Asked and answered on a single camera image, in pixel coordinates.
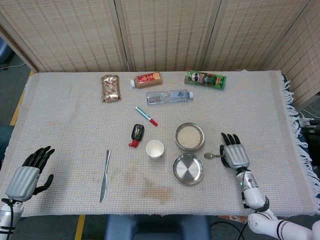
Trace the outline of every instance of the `rice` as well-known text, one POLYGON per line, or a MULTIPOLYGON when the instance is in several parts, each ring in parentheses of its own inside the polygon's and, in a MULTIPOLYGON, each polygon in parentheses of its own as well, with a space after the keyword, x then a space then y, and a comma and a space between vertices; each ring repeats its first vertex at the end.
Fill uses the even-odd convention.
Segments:
POLYGON ((197 147, 200 140, 200 132, 193 126, 186 126, 178 133, 178 142, 186 149, 193 149, 197 147))

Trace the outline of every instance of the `tablecloth fringe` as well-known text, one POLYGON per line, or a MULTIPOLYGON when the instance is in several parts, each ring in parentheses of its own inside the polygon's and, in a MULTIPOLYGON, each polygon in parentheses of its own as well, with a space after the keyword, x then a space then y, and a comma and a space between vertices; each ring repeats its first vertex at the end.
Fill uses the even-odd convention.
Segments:
POLYGON ((289 116, 289 120, 291 122, 290 127, 292 129, 292 132, 295 136, 295 144, 298 146, 298 154, 300 156, 300 160, 302 161, 302 164, 304 166, 304 170, 306 172, 307 180, 310 182, 314 197, 315 197, 315 202, 317 204, 317 209, 316 213, 320 214, 320 198, 318 195, 320 195, 320 180, 318 176, 314 173, 312 169, 312 159, 310 158, 309 154, 303 149, 303 148, 308 148, 308 144, 306 142, 302 142, 299 140, 299 137, 301 137, 301 127, 299 126, 298 119, 299 119, 299 113, 296 111, 296 109, 291 105, 294 101, 293 98, 293 92, 288 91, 290 87, 290 82, 291 81, 286 81, 283 84, 283 94, 284 94, 284 99, 286 103, 286 109, 287 113, 289 116))

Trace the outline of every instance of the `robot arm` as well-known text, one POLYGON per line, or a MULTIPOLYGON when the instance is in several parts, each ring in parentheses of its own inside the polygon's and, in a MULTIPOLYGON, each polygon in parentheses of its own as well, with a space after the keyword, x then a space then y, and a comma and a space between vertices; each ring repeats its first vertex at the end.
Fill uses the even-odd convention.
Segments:
POLYGON ((47 190, 54 175, 49 175, 43 186, 37 187, 37 183, 44 167, 54 149, 50 146, 40 148, 31 154, 15 172, 5 194, 8 198, 3 198, 6 205, 0 210, 0 240, 9 239, 14 232, 20 216, 24 211, 23 202, 28 201, 32 195, 37 195, 47 190))
POLYGON ((263 197, 250 165, 246 150, 237 135, 221 133, 225 145, 220 146, 221 161, 225 167, 237 171, 244 208, 251 208, 255 213, 248 216, 248 226, 254 233, 265 234, 279 240, 320 240, 320 221, 312 230, 295 223, 279 220, 269 209, 269 199, 263 197))

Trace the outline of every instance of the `brown bottle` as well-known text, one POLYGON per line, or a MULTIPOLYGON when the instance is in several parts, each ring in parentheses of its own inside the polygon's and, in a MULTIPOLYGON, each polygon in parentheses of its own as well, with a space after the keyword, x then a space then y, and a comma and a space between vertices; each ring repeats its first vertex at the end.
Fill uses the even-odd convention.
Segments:
POLYGON ((131 79, 131 87, 138 89, 160 84, 162 84, 162 78, 160 77, 159 72, 148 73, 131 79))

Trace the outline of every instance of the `metal bowl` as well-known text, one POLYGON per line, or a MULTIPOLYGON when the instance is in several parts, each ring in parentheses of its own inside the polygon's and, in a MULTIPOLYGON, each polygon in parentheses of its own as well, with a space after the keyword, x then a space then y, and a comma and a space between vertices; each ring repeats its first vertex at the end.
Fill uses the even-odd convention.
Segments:
POLYGON ((181 184, 194 185, 204 176, 204 165, 200 158, 192 153, 184 153, 178 156, 172 165, 174 178, 181 184))
POLYGON ((183 150, 186 150, 186 151, 195 151, 195 150, 198 150, 199 148, 201 148, 202 145, 204 144, 204 142, 205 142, 205 134, 204 134, 204 132, 202 131, 202 129, 201 129, 198 125, 196 125, 196 124, 194 124, 194 123, 192 123, 192 122, 185 122, 185 123, 181 124, 180 126, 178 126, 178 128, 176 129, 176 131, 175 131, 175 141, 176 141, 176 144, 178 144, 178 146, 179 146, 180 148, 182 148, 183 150), (178 134, 179 134, 179 132, 181 131, 181 129, 183 129, 183 128, 185 128, 185 127, 194 127, 195 129, 198 130, 198 132, 199 132, 199 134, 200 134, 200 141, 199 141, 199 143, 198 143, 198 145, 197 145, 196 147, 187 148, 187 147, 184 147, 184 146, 178 141, 178 134))

